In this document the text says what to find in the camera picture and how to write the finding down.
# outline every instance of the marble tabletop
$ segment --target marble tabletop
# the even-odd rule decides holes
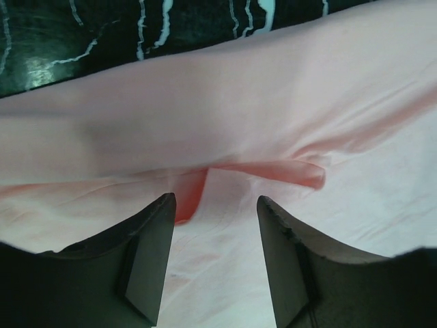
[[[371,0],[0,0],[0,98]]]

